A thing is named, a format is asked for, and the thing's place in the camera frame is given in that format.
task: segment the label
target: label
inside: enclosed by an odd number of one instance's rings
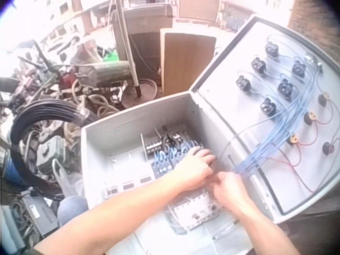
[[[37,207],[35,205],[30,205],[30,209],[31,209],[31,212],[32,212],[35,219],[40,217],[40,214],[39,214]]]

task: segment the brick wall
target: brick wall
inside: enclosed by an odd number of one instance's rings
[[[307,37],[340,63],[340,25],[320,0],[295,0],[288,26]]]

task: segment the wooden panel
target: wooden panel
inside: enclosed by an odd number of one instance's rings
[[[213,58],[216,38],[161,29],[163,96],[187,91]]]
[[[180,0],[180,18],[216,22],[219,0]]]

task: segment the black hose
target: black hose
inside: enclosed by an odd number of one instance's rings
[[[43,99],[28,105],[13,121],[11,157],[17,172],[27,185],[34,187],[44,197],[62,200],[64,196],[61,188],[35,176],[26,167],[19,149],[19,142],[26,135],[31,125],[44,120],[72,122],[83,127],[98,120],[98,117],[91,111],[87,111],[87,115],[84,116],[77,110],[76,105],[63,100]]]

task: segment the green object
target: green object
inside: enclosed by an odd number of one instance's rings
[[[104,57],[104,62],[109,62],[109,61],[119,61],[118,53],[116,50],[113,52],[110,52],[109,54],[106,54]]]

